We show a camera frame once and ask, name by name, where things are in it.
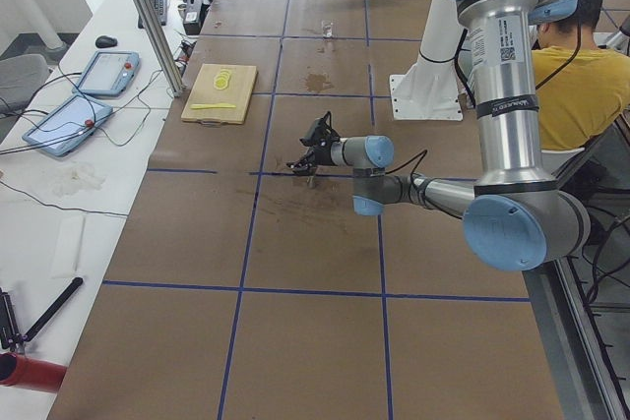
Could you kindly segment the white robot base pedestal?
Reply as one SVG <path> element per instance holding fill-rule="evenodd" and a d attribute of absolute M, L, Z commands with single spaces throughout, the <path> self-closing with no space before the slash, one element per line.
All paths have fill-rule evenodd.
<path fill-rule="evenodd" d="M 396 120 L 460 121 L 455 61 L 464 29 L 453 0 L 431 0 L 415 63 L 403 75 L 390 77 Z"/>

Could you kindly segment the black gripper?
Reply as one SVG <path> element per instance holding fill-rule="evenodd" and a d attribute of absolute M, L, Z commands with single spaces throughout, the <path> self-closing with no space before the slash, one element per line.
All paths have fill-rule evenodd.
<path fill-rule="evenodd" d="M 309 148 L 309 153 L 296 161 L 288 162 L 286 166 L 295 175 L 315 175 L 318 165 L 337 165 L 334 154 L 340 145 L 340 141 L 320 141 Z"/>

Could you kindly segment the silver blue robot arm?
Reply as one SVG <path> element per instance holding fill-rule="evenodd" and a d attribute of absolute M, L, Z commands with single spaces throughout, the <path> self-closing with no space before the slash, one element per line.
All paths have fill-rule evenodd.
<path fill-rule="evenodd" d="M 410 203 L 459 217 L 472 251 L 500 270 L 530 270 L 568 256 L 586 242 L 590 221 L 543 166 L 529 28 L 568 17 L 578 0 L 452 1 L 471 41 L 482 176 L 464 183 L 391 175 L 389 138 L 344 138 L 326 118 L 303 137 L 306 153 L 291 171 L 311 176 L 321 166 L 350 167 L 353 207 L 362 215 Z"/>

